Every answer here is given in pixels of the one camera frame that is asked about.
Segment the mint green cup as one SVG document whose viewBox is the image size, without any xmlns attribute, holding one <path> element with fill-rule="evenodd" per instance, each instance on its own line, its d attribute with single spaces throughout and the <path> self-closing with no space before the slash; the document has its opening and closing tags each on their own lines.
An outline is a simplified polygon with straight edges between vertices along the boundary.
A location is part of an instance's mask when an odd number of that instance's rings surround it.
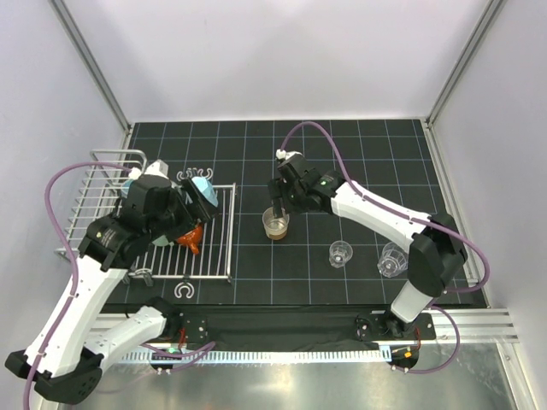
<svg viewBox="0 0 547 410">
<path fill-rule="evenodd" d="M 156 247 L 166 247 L 166 246 L 172 246 L 174 244 L 174 241 L 168 239 L 165 235 L 162 235 L 159 238 L 155 239 L 153 241 L 153 244 Z"/>
</svg>

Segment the steel tumbler cup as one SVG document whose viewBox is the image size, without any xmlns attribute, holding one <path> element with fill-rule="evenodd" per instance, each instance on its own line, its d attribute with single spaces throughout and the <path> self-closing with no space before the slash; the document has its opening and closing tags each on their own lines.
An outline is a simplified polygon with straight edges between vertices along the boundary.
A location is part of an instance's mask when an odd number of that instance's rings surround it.
<svg viewBox="0 0 547 410">
<path fill-rule="evenodd" d="M 288 232 L 290 216 L 285 212 L 284 209 L 281 209 L 281 211 L 282 216 L 279 218 L 274 215 L 273 207 L 266 209 L 262 214 L 262 223 L 265 234 L 269 239 L 273 241 L 283 239 Z"/>
</svg>

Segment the orange black ceramic cup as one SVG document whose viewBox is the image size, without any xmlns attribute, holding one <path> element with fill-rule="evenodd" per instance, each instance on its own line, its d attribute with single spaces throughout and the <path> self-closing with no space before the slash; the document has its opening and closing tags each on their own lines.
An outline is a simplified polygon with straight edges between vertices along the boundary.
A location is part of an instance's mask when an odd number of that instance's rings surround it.
<svg viewBox="0 0 547 410">
<path fill-rule="evenodd" d="M 200 253 L 200 243 L 203 240 L 203 227 L 198 225 L 192 231 L 176 239 L 179 246 L 189 249 L 194 255 Z"/>
</svg>

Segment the light blue tall mug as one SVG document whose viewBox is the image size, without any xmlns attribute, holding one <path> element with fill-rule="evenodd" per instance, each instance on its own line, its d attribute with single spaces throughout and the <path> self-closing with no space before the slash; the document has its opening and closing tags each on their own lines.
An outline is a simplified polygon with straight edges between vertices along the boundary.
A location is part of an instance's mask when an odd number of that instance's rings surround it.
<svg viewBox="0 0 547 410">
<path fill-rule="evenodd" d="M 215 207 L 218 206 L 218 199 L 215 189 L 208 179 L 201 176 L 195 176 L 191 178 L 191 182 L 210 204 Z"/>
</svg>

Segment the small clear glass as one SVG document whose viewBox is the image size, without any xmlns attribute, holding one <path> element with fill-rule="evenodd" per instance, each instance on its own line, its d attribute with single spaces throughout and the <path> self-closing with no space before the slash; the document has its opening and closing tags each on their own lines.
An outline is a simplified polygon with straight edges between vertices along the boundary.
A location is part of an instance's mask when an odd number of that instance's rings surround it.
<svg viewBox="0 0 547 410">
<path fill-rule="evenodd" d="M 329 263 L 334 268 L 344 267 L 353 256 L 353 248 L 345 241 L 333 242 L 329 248 Z"/>
</svg>

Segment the large clear plastic cup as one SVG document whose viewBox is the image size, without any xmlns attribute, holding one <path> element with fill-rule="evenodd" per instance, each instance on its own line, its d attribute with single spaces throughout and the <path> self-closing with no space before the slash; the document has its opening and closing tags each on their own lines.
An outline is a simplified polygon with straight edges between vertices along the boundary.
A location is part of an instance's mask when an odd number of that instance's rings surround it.
<svg viewBox="0 0 547 410">
<path fill-rule="evenodd" d="M 394 242 L 389 242 L 382 249 L 377 268 L 379 273 L 386 278 L 395 278 L 407 271 L 409 254 Z"/>
</svg>

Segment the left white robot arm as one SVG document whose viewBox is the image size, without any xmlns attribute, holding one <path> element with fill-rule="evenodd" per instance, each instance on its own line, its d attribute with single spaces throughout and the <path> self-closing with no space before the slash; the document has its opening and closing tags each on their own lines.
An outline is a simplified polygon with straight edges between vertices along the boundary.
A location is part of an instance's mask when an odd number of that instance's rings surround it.
<svg viewBox="0 0 547 410">
<path fill-rule="evenodd" d="M 157 239 L 174 242 L 218 213 L 207 179 L 180 184 L 157 175 L 134 179 L 112 212 L 94 220 L 79 248 L 66 248 L 71 279 L 43 330 L 24 350 L 9 354 L 5 366 L 25 379 L 23 407 L 30 395 L 48 401 L 82 402 L 121 356 L 149 340 L 172 342 L 184 328 L 184 315 L 154 296 L 129 319 L 90 339 L 91 326 L 117 284 Z"/>
</svg>

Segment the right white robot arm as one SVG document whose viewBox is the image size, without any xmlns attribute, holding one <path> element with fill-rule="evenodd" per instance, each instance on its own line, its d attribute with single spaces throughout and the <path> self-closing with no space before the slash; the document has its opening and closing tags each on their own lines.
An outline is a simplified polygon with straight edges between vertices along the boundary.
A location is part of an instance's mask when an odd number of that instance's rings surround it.
<svg viewBox="0 0 547 410">
<path fill-rule="evenodd" d="M 322 174 L 297 151 L 278 150 L 275 157 L 279 176 L 268 183 L 275 215 L 322 212 L 352 220 L 408 255 L 407 282 L 385 316 L 386 331 L 405 338 L 468 259 L 452 216 L 399 206 L 336 171 Z"/>
</svg>

